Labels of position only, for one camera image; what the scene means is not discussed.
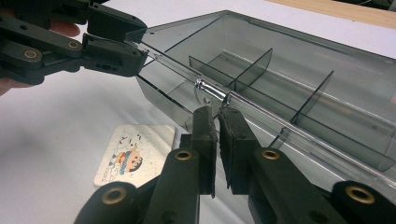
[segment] brass screw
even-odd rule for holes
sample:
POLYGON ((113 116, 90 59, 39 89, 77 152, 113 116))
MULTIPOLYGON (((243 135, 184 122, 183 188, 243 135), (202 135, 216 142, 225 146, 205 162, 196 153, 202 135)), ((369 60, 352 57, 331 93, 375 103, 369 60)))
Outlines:
POLYGON ((30 49, 26 50, 26 51, 23 53, 23 55, 24 55, 26 58, 28 58, 28 59, 33 59, 33 58, 36 58, 36 57, 37 57, 37 53, 34 52, 34 51, 32 51, 32 50, 30 50, 30 49))
POLYGON ((126 189, 123 187, 115 187, 108 189, 102 196, 102 202, 105 204, 119 203, 126 197, 126 189))
POLYGON ((178 159, 180 161, 187 161, 187 160, 191 159, 192 154, 187 150, 182 150, 182 151, 179 151, 175 155, 175 157, 176 157, 176 159, 178 159))
POLYGON ((360 203, 374 203, 375 197, 372 193, 370 193, 367 189, 357 187, 357 186, 348 186, 346 187, 346 194, 351 199, 360 202, 360 203))
POLYGON ((273 150, 269 150, 269 149, 264 150, 262 152, 262 156, 265 159, 271 160, 271 161, 277 160, 280 157, 279 153, 277 153, 276 151, 273 151, 273 150))
POLYGON ((78 47, 78 43, 74 42, 74 41, 70 41, 67 44, 71 49, 76 49, 78 47))

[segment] transparent tray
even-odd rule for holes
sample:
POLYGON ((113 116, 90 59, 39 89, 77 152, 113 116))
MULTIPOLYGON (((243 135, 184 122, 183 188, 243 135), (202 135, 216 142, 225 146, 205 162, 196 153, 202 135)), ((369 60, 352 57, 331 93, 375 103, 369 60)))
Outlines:
POLYGON ((242 111, 263 147, 331 190, 352 179, 396 203, 396 60, 231 11, 129 33, 138 82, 187 131, 191 112, 242 111))

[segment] white table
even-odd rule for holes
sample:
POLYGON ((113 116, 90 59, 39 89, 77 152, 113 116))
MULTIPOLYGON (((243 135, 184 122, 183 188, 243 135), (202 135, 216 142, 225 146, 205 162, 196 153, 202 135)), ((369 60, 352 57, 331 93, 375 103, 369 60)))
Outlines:
MULTIPOLYGON (((135 15, 149 27, 230 9, 396 58, 396 30, 261 0, 112 0, 107 5, 135 15)), ((145 99, 135 78, 81 69, 1 96, 0 223, 73 222, 96 190, 96 169, 121 124, 175 125, 176 139, 185 132, 145 99)), ((217 198, 201 197, 201 223, 251 223, 247 198, 225 189, 220 166, 217 198)))

